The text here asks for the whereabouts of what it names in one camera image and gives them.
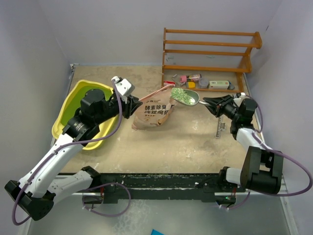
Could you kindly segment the pink cat litter bag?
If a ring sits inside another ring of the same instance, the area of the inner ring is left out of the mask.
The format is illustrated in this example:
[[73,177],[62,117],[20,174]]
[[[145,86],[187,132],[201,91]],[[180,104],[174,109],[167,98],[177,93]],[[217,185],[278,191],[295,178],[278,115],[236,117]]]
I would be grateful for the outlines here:
[[142,105],[134,113],[132,128],[146,130],[163,125],[177,102],[171,98],[173,85],[167,85],[140,99]]

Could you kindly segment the silver metal scoop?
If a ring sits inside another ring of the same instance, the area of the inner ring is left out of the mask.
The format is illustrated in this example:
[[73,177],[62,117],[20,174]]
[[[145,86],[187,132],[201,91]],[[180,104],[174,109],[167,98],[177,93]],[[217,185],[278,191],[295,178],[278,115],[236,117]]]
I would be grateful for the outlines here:
[[200,95],[196,91],[188,89],[172,88],[171,98],[186,106],[209,105],[207,102],[200,100]]

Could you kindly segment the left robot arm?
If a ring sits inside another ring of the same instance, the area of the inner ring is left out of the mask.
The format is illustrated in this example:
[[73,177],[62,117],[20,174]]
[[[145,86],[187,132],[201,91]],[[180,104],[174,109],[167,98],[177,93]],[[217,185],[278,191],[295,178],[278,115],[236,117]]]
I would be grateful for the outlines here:
[[[19,226],[32,218],[38,221],[45,217],[54,204],[81,190],[95,192],[101,187],[101,175],[90,166],[76,174],[54,181],[61,169],[90,142],[100,131],[100,124],[118,116],[129,118],[142,102],[129,91],[114,91],[109,99],[100,89],[86,92],[54,146],[37,165],[19,180],[10,180],[5,185],[6,192],[14,200],[12,222]],[[21,222],[16,220],[16,210],[21,208],[28,216]]]

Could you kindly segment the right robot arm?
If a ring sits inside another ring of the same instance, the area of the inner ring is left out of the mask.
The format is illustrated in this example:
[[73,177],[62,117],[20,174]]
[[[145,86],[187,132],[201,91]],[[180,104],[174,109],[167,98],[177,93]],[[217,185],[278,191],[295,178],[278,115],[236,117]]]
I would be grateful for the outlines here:
[[281,188],[283,157],[261,146],[252,124],[258,105],[245,94],[205,97],[201,102],[215,117],[226,116],[231,120],[230,133],[246,150],[242,169],[224,167],[217,180],[218,188],[230,191],[235,184],[265,194],[278,194]]

